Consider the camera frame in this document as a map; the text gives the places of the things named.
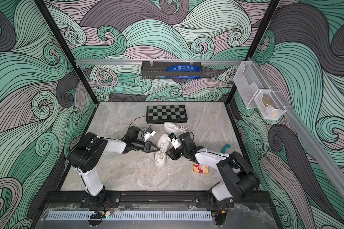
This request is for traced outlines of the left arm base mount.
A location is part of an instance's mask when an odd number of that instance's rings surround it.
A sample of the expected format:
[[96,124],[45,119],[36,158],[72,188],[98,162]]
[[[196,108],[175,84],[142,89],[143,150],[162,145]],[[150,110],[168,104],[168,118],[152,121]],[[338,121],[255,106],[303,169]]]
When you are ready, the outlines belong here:
[[87,192],[84,192],[84,197],[81,200],[80,208],[82,209],[112,209],[118,207],[118,201],[120,200],[119,192],[105,191],[100,192],[97,196],[92,196]]

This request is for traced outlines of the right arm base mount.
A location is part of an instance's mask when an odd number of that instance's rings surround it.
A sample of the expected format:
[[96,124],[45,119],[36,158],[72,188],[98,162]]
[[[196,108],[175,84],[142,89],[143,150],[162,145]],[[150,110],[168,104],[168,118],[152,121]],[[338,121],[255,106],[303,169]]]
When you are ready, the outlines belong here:
[[228,210],[234,208],[234,203],[229,198],[224,200],[216,199],[209,191],[195,193],[196,207],[205,209],[219,209]]

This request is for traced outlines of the white knit shoe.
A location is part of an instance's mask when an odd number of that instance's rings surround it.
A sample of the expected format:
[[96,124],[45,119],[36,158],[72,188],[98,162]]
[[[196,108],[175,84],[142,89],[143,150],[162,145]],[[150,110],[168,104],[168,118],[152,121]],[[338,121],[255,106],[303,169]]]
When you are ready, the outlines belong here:
[[160,149],[158,152],[154,153],[153,162],[154,165],[161,169],[167,165],[167,155],[166,152],[171,148],[171,141],[168,134],[162,134],[157,141],[157,147]]
[[187,129],[183,126],[180,127],[177,124],[172,123],[172,122],[165,122],[163,124],[163,127],[164,127],[166,133],[168,133],[168,134],[174,133],[176,135],[181,135],[183,133],[186,133],[186,129]]

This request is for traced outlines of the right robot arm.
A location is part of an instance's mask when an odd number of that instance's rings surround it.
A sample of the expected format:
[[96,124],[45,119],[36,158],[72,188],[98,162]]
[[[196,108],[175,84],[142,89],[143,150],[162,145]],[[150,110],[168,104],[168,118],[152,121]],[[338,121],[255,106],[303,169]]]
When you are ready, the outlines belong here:
[[189,133],[183,133],[180,136],[171,133],[168,135],[168,140],[172,147],[166,151],[166,154],[172,160],[185,157],[198,165],[209,166],[220,173],[223,181],[210,189],[214,201],[242,200],[260,184],[260,179],[254,169],[236,151],[224,155],[196,146]]

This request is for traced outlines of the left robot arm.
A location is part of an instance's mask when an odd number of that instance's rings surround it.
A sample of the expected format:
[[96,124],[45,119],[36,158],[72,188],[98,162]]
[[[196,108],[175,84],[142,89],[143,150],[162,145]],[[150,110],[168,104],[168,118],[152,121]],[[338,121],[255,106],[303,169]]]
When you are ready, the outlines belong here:
[[138,127],[129,127],[122,139],[100,137],[88,132],[78,141],[67,159],[80,174],[90,196],[98,197],[105,189],[97,171],[97,164],[104,153],[127,154],[132,150],[154,153],[160,150],[148,140],[149,135],[155,134],[154,131],[147,132],[143,140],[138,139],[140,131]]

